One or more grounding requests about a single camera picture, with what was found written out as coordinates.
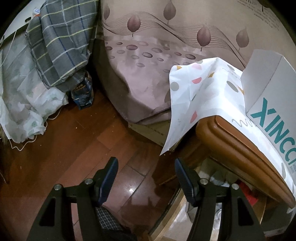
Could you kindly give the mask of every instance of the white cable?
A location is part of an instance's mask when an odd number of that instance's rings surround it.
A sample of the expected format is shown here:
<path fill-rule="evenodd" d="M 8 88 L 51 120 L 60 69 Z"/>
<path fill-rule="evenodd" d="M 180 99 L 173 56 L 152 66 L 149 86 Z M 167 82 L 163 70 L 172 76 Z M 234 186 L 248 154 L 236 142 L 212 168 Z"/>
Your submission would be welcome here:
<path fill-rule="evenodd" d="M 61 110 L 62 110 L 62 107 L 60 108 L 60 110 L 59 110 L 59 112 L 58 112 L 58 114 L 57 114 L 57 116 L 56 116 L 55 118 L 57 118 L 57 117 L 59 116 Z M 24 144 L 24 146 L 22 147 L 22 149 L 19 149 L 17 146 L 12 147 L 12 144 L 11 144 L 10 139 L 8 139 L 8 140 L 9 140 L 9 143 L 10 143 L 12 149 L 17 148 L 19 151 L 22 151 L 22 150 L 24 149 L 24 147 L 25 147 L 29 142 L 34 142 L 36 139 L 37 139 L 37 135 L 35 136 L 35 139 L 34 139 L 33 141 L 27 141 L 27 142 Z"/>
<path fill-rule="evenodd" d="M 2 175 L 2 173 L 1 173 L 1 172 L 0 172 L 0 175 L 1 175 L 1 177 L 3 178 L 3 180 L 4 180 L 5 184 L 7 184 L 7 182 L 6 182 L 6 180 L 5 180 L 4 176 Z"/>
<path fill-rule="evenodd" d="M 59 110 L 59 112 L 58 112 L 58 114 L 57 114 L 57 116 L 56 116 L 55 118 L 57 118 L 57 117 L 59 116 L 59 113 L 61 112 L 62 108 L 63 108 L 63 107 L 60 108 L 60 110 Z"/>
<path fill-rule="evenodd" d="M 24 146 L 22 147 L 22 149 L 19 149 L 17 146 L 12 147 L 12 144 L 11 144 L 10 139 L 8 139 L 8 140 L 9 140 L 9 142 L 10 142 L 10 145 L 11 145 L 11 148 L 12 148 L 12 149 L 17 148 L 19 151 L 22 151 L 22 150 L 24 149 L 24 147 L 25 147 L 29 142 L 34 142 L 36 139 L 37 139 L 37 135 L 35 136 L 35 139 L 34 139 L 33 141 L 27 141 L 27 142 L 24 144 Z"/>
<path fill-rule="evenodd" d="M 4 61 L 6 60 L 6 58 L 7 58 L 7 56 L 8 56 L 9 50 L 10 50 L 10 48 L 11 48 L 11 45 L 12 45 L 12 43 L 13 43 L 13 40 L 15 39 L 15 35 L 16 35 L 16 33 L 17 33 L 17 31 L 15 31 L 15 34 L 14 34 L 13 39 L 12 39 L 12 41 L 11 41 L 11 44 L 10 44 L 10 46 L 9 46 L 8 52 L 7 52 L 6 56 L 5 56 L 5 59 L 3 60 L 2 64 L 0 65 L 0 68 L 2 67 L 2 65 L 4 64 Z"/>

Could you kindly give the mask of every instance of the white box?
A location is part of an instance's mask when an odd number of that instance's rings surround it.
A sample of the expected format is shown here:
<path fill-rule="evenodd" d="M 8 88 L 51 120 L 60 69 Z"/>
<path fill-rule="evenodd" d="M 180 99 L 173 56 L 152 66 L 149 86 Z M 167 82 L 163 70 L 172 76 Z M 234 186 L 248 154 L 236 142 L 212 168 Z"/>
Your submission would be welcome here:
<path fill-rule="evenodd" d="M 295 181 L 295 70 L 276 52 L 254 50 L 241 81 L 247 116 L 276 148 Z"/>

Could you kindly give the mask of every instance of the wooden armrest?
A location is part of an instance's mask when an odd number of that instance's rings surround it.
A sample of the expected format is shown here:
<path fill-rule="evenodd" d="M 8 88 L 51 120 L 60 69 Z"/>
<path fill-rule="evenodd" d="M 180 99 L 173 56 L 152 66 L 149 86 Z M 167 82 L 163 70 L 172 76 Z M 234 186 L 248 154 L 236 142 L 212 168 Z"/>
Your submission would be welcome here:
<path fill-rule="evenodd" d="M 271 198 L 290 208 L 295 198 L 278 171 L 239 130 L 220 116 L 199 120 L 196 135 L 211 150 L 211 156 L 233 173 Z"/>

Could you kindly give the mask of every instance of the blanket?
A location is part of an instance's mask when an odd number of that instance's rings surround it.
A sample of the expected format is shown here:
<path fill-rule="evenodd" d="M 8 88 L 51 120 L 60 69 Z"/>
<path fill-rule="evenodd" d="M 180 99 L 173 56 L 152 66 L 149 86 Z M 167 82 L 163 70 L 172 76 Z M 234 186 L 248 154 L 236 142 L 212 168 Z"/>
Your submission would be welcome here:
<path fill-rule="evenodd" d="M 46 0 L 26 36 L 42 82 L 66 92 L 85 76 L 98 0 Z"/>

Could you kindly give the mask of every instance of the leaf pattern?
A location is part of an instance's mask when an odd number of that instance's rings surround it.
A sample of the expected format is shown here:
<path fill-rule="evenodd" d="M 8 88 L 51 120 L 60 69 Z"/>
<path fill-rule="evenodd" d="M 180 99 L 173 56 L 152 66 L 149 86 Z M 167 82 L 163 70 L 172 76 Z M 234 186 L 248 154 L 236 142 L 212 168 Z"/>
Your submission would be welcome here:
<path fill-rule="evenodd" d="M 247 27 L 245 27 L 244 29 L 242 29 L 241 31 L 238 32 L 236 41 L 237 41 L 237 45 L 240 48 L 245 48 L 248 46 L 249 36 L 247 33 Z"/>
<path fill-rule="evenodd" d="M 203 26 L 196 35 L 196 39 L 200 46 L 203 48 L 211 42 L 211 33 L 207 26 Z"/>
<path fill-rule="evenodd" d="M 105 9 L 104 9 L 104 19 L 107 20 L 109 15 L 110 15 L 110 8 L 109 8 L 108 4 L 106 4 Z"/>
<path fill-rule="evenodd" d="M 141 20 L 138 15 L 134 14 L 133 16 L 130 17 L 127 23 L 128 30 L 133 33 L 136 32 L 141 26 Z"/>
<path fill-rule="evenodd" d="M 172 3 L 172 0 L 169 0 L 167 5 L 165 6 L 165 9 L 163 10 L 163 16 L 168 22 L 176 16 L 176 8 Z"/>

